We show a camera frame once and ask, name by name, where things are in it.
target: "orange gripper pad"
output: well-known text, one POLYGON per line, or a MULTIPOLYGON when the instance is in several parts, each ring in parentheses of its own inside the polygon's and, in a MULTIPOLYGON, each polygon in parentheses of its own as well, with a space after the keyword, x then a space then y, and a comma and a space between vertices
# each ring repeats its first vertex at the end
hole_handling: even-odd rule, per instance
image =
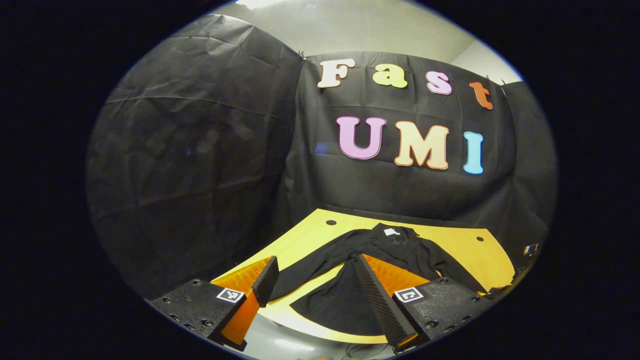
POLYGON ((250 288, 245 295, 246 300, 244 303, 240 305, 238 311, 220 332, 222 336, 238 345, 242 345, 244 336, 249 331, 249 326, 251 326, 255 315, 258 313, 258 309, 260 309, 260 304, 258 304, 255 294, 253 294, 253 289, 250 288))
POLYGON ((366 254, 362 254, 362 256, 367 260, 369 266, 371 266, 371 270, 376 274, 376 277, 387 291, 389 297, 393 297, 394 292, 398 290, 412 288, 429 282, 421 276, 415 275, 414 273, 395 265, 391 265, 386 261, 376 259, 366 254))
POLYGON ((223 288, 233 289, 248 294, 252 288, 253 283, 258 278, 264 267, 269 263, 272 256, 257 261, 251 265, 245 266, 242 269, 236 270, 230 274, 227 274, 217 280, 211 281, 211 284, 222 286, 223 288))

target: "black jacket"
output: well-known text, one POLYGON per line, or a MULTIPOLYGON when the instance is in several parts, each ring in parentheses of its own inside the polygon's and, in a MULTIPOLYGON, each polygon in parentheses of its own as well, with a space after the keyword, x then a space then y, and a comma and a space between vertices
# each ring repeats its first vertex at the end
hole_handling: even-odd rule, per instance
POLYGON ((483 287, 451 255, 408 227, 378 224, 339 236, 280 272, 270 300, 279 299, 305 282, 344 262, 330 281, 291 304, 300 315, 329 329, 354 335, 378 336, 382 330, 355 271, 357 255, 367 254, 433 280, 450 277, 473 291, 483 287), (400 235, 386 235, 393 229, 400 235))

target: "blue letter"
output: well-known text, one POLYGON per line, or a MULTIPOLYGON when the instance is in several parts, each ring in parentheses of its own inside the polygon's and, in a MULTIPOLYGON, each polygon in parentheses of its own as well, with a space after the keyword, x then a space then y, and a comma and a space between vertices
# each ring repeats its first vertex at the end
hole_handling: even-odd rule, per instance
POLYGON ((463 168, 469 174, 482 174, 480 144, 482 144, 483 137, 480 134, 467 131, 465 133, 465 139, 467 139, 468 155, 467 164, 463 168))

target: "white clothing tag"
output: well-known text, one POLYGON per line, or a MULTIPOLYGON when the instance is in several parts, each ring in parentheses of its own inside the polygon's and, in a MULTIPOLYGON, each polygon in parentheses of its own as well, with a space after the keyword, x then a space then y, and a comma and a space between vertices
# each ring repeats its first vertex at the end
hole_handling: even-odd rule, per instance
POLYGON ((396 235, 400 235, 400 233, 396 232, 395 230, 389 228, 389 229, 385 229, 385 235, 389 236, 391 234, 396 234, 396 235))

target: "yellow letter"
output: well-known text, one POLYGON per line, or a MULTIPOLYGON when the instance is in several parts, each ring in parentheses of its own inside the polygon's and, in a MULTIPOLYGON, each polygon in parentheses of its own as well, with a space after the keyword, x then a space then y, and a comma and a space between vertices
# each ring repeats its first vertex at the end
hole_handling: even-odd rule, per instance
POLYGON ((340 85, 340 80, 335 78, 336 75, 344 79, 347 76, 348 67, 354 67, 356 62, 353 59, 328 60, 320 63, 322 66, 322 79, 318 83, 319 88, 332 88, 340 85))
POLYGON ((396 88, 404 88, 407 82, 404 80, 404 70, 394 64, 376 65, 377 73, 373 74, 373 81, 380 85, 393 85, 396 88))
POLYGON ((449 129, 444 126, 434 125, 429 129, 427 137, 424 139, 418 127, 410 121, 396 122, 396 127, 400 130, 400 153, 394 162, 398 165, 408 167, 413 164, 411 150, 415 156, 415 161, 422 166, 427 155, 431 153, 427 166, 438 170, 449 167, 447 163, 447 135, 449 129))

